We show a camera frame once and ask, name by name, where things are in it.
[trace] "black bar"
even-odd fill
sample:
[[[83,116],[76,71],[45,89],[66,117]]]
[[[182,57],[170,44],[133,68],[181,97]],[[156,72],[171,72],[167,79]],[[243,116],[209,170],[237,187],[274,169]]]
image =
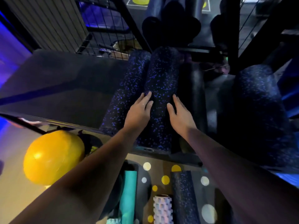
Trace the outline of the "black bar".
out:
[[[4,0],[0,0],[0,12],[4,15],[0,15],[1,23],[16,37],[16,39],[22,43],[29,52],[33,52],[41,47],[36,43],[31,34],[24,28],[18,18],[12,13],[9,6]]]
[[[226,24],[229,33],[228,63],[230,74],[236,74],[239,70],[239,26],[240,26],[240,0],[226,0]]]
[[[281,33],[299,22],[299,0],[282,0],[239,58],[240,70],[261,64],[279,45]]]
[[[30,130],[32,130],[36,133],[39,133],[39,134],[42,134],[42,135],[47,133],[47,132],[41,130],[40,128],[37,128],[36,126],[33,126],[33,125],[31,125],[31,124],[29,124],[29,123],[27,123],[27,122],[25,122],[25,121],[23,121],[23,120],[21,120],[17,117],[6,115],[6,114],[0,114],[0,116],[7,119],[7,120],[9,120],[9,121],[11,121],[11,122],[14,122],[14,123],[20,125],[22,127],[26,127],[27,129],[30,129]]]
[[[130,30],[132,31],[133,35],[136,37],[142,49],[151,53],[152,52],[151,48],[149,47],[143,35],[141,34],[140,30],[138,29],[124,1],[123,0],[111,0],[111,1],[115,4],[117,11],[121,14],[123,19],[129,26]]]

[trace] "white dot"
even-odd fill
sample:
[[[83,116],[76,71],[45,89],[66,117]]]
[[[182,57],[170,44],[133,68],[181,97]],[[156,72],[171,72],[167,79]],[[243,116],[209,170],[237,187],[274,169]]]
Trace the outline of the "white dot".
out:
[[[213,224],[217,221],[217,212],[211,204],[205,204],[202,207],[202,217],[207,223]]]
[[[144,170],[150,170],[151,167],[152,166],[151,166],[151,164],[149,162],[146,162],[146,163],[143,164],[143,169]]]
[[[210,184],[210,181],[207,177],[203,176],[201,179],[200,179],[200,182],[204,185],[204,186],[207,186]]]

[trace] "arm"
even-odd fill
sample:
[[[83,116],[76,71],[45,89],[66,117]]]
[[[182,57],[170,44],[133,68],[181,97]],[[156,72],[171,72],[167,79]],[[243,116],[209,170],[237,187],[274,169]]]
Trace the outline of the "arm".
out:
[[[244,223],[298,223],[297,188],[200,132],[179,98],[173,99],[177,113],[167,104],[172,127],[195,150]]]
[[[92,223],[108,200],[126,155],[150,119],[151,92],[131,106],[114,137],[24,209],[11,224]]]

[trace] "right hand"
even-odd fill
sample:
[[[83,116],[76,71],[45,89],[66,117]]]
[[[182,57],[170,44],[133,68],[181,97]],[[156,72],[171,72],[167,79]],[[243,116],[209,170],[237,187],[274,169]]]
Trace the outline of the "right hand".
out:
[[[176,113],[173,106],[170,103],[167,104],[170,123],[174,130],[186,140],[188,132],[197,128],[191,113],[175,94],[173,95],[173,101],[176,106]]]

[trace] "teal foam roller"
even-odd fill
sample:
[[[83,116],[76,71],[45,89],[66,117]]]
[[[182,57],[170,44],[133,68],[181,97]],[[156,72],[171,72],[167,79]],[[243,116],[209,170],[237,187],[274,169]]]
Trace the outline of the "teal foam roller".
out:
[[[121,223],[133,224],[135,211],[135,195],[137,184],[137,172],[125,171],[124,188],[119,208],[121,211]]]

